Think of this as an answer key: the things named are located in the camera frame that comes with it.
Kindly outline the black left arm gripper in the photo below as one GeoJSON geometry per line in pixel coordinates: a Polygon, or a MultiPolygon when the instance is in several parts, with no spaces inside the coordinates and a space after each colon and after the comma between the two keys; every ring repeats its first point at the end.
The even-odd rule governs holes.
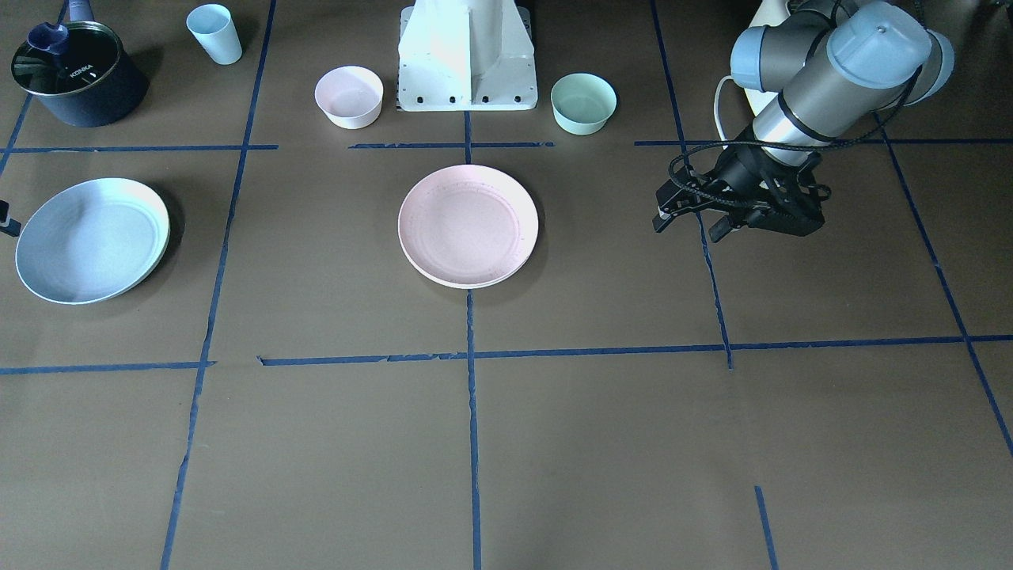
{"type": "Polygon", "coordinates": [[[655,192],[654,232],[660,234],[673,220],[702,211],[723,214],[708,230],[712,243],[722,241],[744,227],[760,230],[758,226],[779,190],[819,196],[822,209],[831,190],[815,180],[814,170],[821,164],[821,153],[800,147],[800,165],[785,165],[772,158],[768,149],[796,148],[770,142],[714,142],[678,155],[668,166],[668,180],[655,192]],[[709,172],[698,172],[691,165],[690,156],[719,146],[723,151],[709,172]]]}

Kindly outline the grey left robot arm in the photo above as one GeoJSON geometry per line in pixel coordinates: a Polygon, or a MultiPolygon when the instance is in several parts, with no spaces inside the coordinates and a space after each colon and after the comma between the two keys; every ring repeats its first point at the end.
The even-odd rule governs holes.
{"type": "Polygon", "coordinates": [[[708,232],[720,241],[742,227],[806,237],[824,225],[831,192],[815,180],[822,152],[868,113],[932,97],[955,68],[946,36],[886,1],[806,1],[778,25],[747,28],[730,55],[737,86],[772,100],[737,137],[720,141],[712,169],[689,153],[669,165],[656,192],[654,230],[717,211],[708,232]]]}

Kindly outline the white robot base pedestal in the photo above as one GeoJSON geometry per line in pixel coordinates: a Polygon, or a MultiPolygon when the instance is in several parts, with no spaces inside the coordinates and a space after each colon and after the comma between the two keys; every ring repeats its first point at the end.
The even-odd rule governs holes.
{"type": "Polygon", "coordinates": [[[405,112],[514,112],[538,102],[532,15],[514,1],[416,1],[400,12],[405,112]]]}

